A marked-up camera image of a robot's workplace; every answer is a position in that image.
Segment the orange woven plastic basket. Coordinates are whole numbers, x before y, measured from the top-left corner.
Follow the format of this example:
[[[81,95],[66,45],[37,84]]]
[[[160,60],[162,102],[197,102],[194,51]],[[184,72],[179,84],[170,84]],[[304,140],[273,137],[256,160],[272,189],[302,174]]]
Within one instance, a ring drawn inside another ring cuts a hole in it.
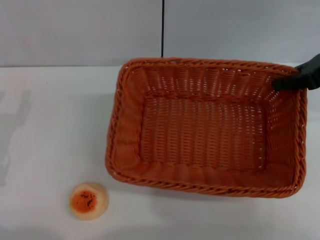
[[[307,91],[275,91],[274,63],[136,58],[119,71],[105,165],[118,181],[286,198],[306,176]]]

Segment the round bun with orange top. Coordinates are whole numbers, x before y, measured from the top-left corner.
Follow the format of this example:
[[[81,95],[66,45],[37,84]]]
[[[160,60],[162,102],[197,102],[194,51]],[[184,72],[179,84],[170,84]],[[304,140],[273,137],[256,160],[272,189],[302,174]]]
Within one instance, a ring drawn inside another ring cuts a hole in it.
[[[97,182],[78,184],[69,197],[71,213],[79,220],[88,221],[99,218],[109,205],[106,188]]]

